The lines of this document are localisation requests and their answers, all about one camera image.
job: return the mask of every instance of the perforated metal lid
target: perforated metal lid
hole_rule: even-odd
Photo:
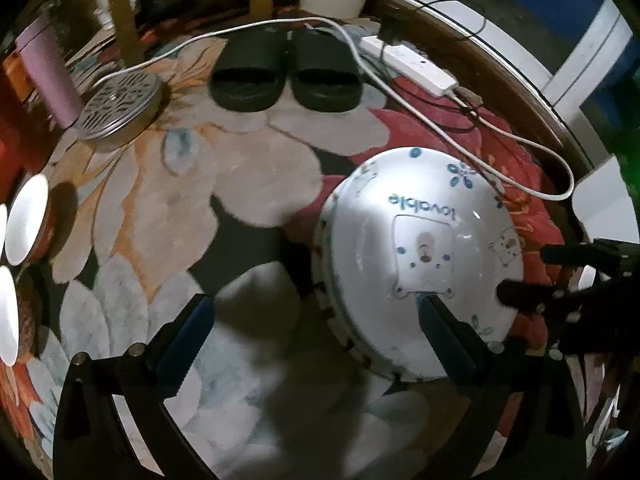
[[[153,104],[161,86],[156,74],[146,72],[130,72],[108,80],[78,117],[78,136],[99,139],[119,130]]]

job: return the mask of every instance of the pair of slippers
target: pair of slippers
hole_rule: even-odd
[[[259,112],[278,101],[290,79],[296,100],[318,112],[347,112],[362,96],[349,47],[324,32],[251,28],[231,36],[211,71],[213,100],[235,112]]]

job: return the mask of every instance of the floral rug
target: floral rug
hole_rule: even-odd
[[[168,82],[171,99],[130,145],[94,153],[74,144],[72,130],[63,136],[46,169],[53,197],[65,205],[41,265],[46,312],[35,355],[0,365],[4,412],[52,478],[69,359],[148,342],[204,292],[215,297],[215,327],[166,406],[220,478],[408,480],[468,401],[446,380],[392,384],[341,348],[314,298],[312,233],[325,198],[371,155],[399,146],[457,154],[372,86],[344,114],[306,110],[288,88],[265,112],[223,110],[206,78],[224,44],[199,41],[149,68]],[[441,124],[472,126],[462,114],[408,98]],[[526,186],[549,186],[512,140],[484,127],[451,135]],[[542,201],[497,186],[521,238],[526,279],[552,282],[558,269],[537,250],[562,243],[560,231]],[[138,457],[157,470],[123,399],[116,405]]]

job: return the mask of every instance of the white bowl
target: white bowl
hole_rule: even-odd
[[[18,192],[9,211],[6,225],[6,259],[12,266],[20,265],[34,248],[49,201],[47,177],[32,176]]]
[[[372,370],[446,376],[418,323],[420,293],[438,294],[487,342],[509,331],[514,311],[495,287],[522,279],[518,235],[491,185],[460,160],[425,148],[370,158],[340,191],[328,238],[336,319]]]
[[[18,299],[14,278],[7,266],[0,267],[0,358],[13,366],[18,358]]]
[[[6,234],[6,204],[0,204],[0,256],[4,249],[4,235]]]

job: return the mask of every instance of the pink bottle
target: pink bottle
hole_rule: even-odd
[[[84,105],[60,56],[46,16],[40,16],[15,39],[24,67],[61,128],[78,118]]]

